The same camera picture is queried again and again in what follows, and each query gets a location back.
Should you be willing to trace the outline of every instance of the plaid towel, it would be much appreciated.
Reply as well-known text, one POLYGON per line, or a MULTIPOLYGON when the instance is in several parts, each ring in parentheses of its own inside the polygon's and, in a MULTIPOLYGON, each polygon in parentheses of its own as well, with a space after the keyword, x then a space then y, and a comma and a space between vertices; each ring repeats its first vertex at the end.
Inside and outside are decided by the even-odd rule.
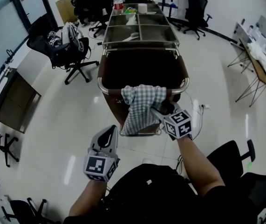
POLYGON ((122 89, 122 96, 127 105, 130 105, 128 117, 123 126, 123 134, 136 134, 147 126, 158 124, 150 108, 159 109, 166 99, 166 88, 141 84, 138 87, 126 86, 122 89))

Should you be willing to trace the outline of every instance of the person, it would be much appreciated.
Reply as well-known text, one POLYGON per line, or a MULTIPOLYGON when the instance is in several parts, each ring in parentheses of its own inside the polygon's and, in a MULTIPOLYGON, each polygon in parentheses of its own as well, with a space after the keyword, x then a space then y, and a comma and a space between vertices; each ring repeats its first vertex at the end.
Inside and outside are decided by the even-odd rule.
POLYGON ((177 142, 197 195, 170 167, 142 164, 122 177, 105 197, 107 184, 89 181, 64 223, 256 223, 252 201, 225 186, 218 170, 189 137, 177 142))

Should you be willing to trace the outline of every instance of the cart handle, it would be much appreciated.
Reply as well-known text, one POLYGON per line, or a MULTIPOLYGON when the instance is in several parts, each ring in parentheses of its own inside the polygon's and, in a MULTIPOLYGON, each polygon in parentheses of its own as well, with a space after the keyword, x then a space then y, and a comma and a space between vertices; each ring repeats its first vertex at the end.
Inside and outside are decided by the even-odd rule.
MULTIPOLYGON (((189 78, 185 78, 184 81, 183 81, 183 85, 180 88, 178 88, 178 89, 167 89, 167 92, 171 93, 172 95, 178 95, 178 94, 184 92, 188 88, 189 83, 190 83, 189 78)), ((102 77, 98 77, 97 84, 98 84, 100 90, 104 94, 109 95, 109 89, 107 89, 106 87, 103 86, 102 77)))

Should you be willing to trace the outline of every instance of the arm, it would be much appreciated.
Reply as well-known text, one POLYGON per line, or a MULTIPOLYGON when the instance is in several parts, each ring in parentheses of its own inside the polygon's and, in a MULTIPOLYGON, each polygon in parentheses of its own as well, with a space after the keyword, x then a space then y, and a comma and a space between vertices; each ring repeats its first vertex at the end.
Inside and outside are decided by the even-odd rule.
POLYGON ((184 167, 199 195, 216 186, 225 186, 220 173, 188 137, 177 140, 184 167))
POLYGON ((93 207, 96 207, 106 193, 107 183, 89 181, 86 188, 73 204, 69 211, 69 216, 83 216, 90 212, 93 207))

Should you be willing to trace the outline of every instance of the metal cart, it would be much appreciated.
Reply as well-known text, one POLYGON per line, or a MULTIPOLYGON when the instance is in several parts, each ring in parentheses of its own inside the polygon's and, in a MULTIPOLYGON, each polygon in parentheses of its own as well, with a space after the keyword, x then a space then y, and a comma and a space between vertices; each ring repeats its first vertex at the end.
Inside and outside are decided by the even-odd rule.
MULTIPOLYGON (((113 10, 103 40, 103 55, 98 72, 98 85, 105 99, 121 125, 129 113, 121 95, 125 86, 140 84, 167 88, 167 99, 177 102, 180 93, 189 85, 189 76, 184 61, 178 51, 179 42, 160 7, 151 0, 138 0, 147 3, 150 14, 118 14, 113 10), (136 17, 136 25, 126 25, 136 17), (124 41, 132 33, 139 37, 124 41)), ((133 7, 138 9, 134 0, 125 0, 123 11, 133 7)), ((134 136, 161 134, 159 124, 151 125, 134 136)))

